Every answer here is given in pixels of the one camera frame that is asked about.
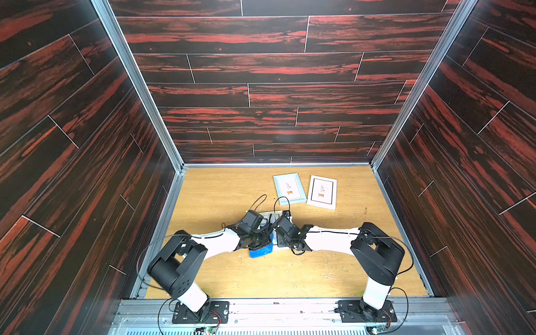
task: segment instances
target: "picture frame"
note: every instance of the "picture frame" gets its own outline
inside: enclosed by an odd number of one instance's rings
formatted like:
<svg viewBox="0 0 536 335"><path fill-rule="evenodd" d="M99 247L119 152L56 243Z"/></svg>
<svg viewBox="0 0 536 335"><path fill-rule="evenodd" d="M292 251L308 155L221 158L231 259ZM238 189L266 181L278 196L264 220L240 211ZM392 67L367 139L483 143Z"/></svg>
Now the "picture frame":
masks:
<svg viewBox="0 0 536 335"><path fill-rule="evenodd" d="M273 181L276 184L278 197L287 197L291 204L299 204L307 201L307 195L303 190L298 173L277 175L273 177ZM288 206L288 201L285 198L281 198L279 199L279 205Z"/></svg>
<svg viewBox="0 0 536 335"><path fill-rule="evenodd" d="M307 204L335 210L337 202L337 180L311 175Z"/></svg>

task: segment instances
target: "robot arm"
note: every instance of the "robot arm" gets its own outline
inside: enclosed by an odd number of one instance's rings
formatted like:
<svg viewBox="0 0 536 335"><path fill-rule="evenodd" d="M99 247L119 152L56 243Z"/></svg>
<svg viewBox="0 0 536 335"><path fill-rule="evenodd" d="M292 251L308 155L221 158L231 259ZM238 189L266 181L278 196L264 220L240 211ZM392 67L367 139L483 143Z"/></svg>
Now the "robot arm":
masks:
<svg viewBox="0 0 536 335"><path fill-rule="evenodd" d="M404 256L403 248L374 224L365 222L360 228L326 229L305 225L299 229L290 220L290 213L273 224L261 227L264 218L248 211L242 220L219 232L192 236L183 230L173 236L148 266L148 273L171 297L179 299L198 319L209 312L208 297L194 279L203 260L242 248L258 250L272 243L275 231L279 246L305 252L331 250L354 255L369 276L360 302L366 319L373 319L382 310ZM175 255L185 256L179 262Z"/></svg>

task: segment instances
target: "black mounting plate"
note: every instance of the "black mounting plate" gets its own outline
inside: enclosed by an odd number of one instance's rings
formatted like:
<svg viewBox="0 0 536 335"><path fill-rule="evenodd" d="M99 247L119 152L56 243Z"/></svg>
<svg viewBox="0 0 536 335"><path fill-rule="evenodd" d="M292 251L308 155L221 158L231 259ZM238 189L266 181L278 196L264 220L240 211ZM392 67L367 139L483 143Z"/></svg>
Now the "black mounting plate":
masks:
<svg viewBox="0 0 536 335"><path fill-rule="evenodd" d="M361 307L359 307L359 300L339 300L337 302L337 305L340 309L344 309L346 311L340 312L340 318L343 323L366 323L366 322L374 322L374 323L380 323L380 322L389 322L389 317L391 317L391 322L397 321L397 316L394 313L393 304L389 300L385 300L383 303L382 311L385 311L389 316L385 315L384 312L379 312L377 317L374 320L366 320L363 317L363 313L361 311Z"/></svg>
<svg viewBox="0 0 536 335"><path fill-rule="evenodd" d="M210 310L219 314L221 317L221 324L227 323L229 320L229 302L228 301L211 301ZM180 302L175 305L175 311L172 318L173 324L217 324L218 317L212 313L209 314L207 320L199 322L192 318L192 312L186 307L186 305Z"/></svg>

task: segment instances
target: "blue sponge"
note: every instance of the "blue sponge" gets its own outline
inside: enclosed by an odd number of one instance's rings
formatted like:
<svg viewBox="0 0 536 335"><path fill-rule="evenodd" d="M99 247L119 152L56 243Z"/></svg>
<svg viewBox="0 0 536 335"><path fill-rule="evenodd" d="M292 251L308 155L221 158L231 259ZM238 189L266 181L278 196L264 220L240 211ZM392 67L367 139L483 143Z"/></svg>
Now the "blue sponge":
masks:
<svg viewBox="0 0 536 335"><path fill-rule="evenodd" d="M272 251L273 251L273 244L270 243L264 248L260 248L259 250L255 250L255 251L249 250L249 257L251 258L263 257L263 256L270 254Z"/></svg>

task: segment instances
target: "light wooden tabletop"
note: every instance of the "light wooden tabletop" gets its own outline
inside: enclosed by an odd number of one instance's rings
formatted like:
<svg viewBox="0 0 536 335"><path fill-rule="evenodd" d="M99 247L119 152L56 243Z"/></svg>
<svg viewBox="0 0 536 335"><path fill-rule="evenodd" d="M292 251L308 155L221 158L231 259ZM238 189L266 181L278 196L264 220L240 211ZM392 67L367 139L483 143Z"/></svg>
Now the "light wooden tabletop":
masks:
<svg viewBox="0 0 536 335"><path fill-rule="evenodd" d="M272 211L277 199L273 176L298 173L307 194L311 175L337 179L335 211L302 204L291 205L293 222L326 228L360 227L372 222L389 236L401 238L370 167L284 167L284 168L190 168L169 224L167 235L184 229L205 234L221 224L240 220L262 194L266 201L258 212ZM411 264L409 253L401 270ZM295 256L289 250L275 251L252 259L247 250L207 259L196 283L211 297L343 297L362 296L367 275L355 257L332 251L306 252ZM408 296L426 296L415 268L401 274L394 286ZM393 290L394 296L403 295ZM149 288L146 298L169 297Z"/></svg>

